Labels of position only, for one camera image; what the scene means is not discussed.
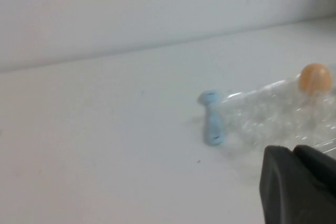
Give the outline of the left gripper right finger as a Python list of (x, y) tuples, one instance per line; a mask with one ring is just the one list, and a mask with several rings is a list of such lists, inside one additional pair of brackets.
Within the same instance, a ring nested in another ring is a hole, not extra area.
[(335, 176), (335, 159), (307, 145), (297, 145), (293, 153), (315, 176)]

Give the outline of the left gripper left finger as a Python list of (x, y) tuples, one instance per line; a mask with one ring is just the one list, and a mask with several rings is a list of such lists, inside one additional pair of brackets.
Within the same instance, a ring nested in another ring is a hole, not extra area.
[(265, 148), (259, 192), (265, 223), (335, 223), (335, 176), (315, 176), (286, 147)]

